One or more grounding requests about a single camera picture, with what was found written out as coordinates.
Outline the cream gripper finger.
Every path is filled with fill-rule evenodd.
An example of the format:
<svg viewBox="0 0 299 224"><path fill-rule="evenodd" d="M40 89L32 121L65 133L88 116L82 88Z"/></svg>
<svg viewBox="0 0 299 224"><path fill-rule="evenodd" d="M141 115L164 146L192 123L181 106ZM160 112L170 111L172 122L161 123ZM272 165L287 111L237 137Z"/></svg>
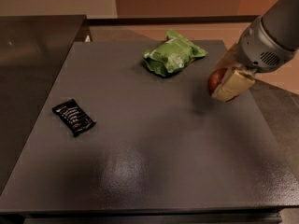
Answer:
<svg viewBox="0 0 299 224"><path fill-rule="evenodd" d="M220 71L241 71L241 64L236 58L237 44L234 43L224 55L217 61L215 70Z"/></svg>
<svg viewBox="0 0 299 224"><path fill-rule="evenodd" d="M210 96L221 102L229 102L242 92L248 90L254 83L255 78L242 71L226 71L221 84L217 86L216 90Z"/></svg>

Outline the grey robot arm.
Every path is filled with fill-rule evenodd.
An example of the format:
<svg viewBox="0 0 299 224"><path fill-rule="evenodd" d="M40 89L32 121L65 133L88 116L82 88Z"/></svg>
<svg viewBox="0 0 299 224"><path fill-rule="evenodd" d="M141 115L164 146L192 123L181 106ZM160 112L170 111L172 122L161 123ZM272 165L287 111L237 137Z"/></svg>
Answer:
<svg viewBox="0 0 299 224"><path fill-rule="evenodd" d="M217 62L209 95L228 102L248 90L258 73L270 73L299 49L299 0L278 0L257 17Z"/></svg>

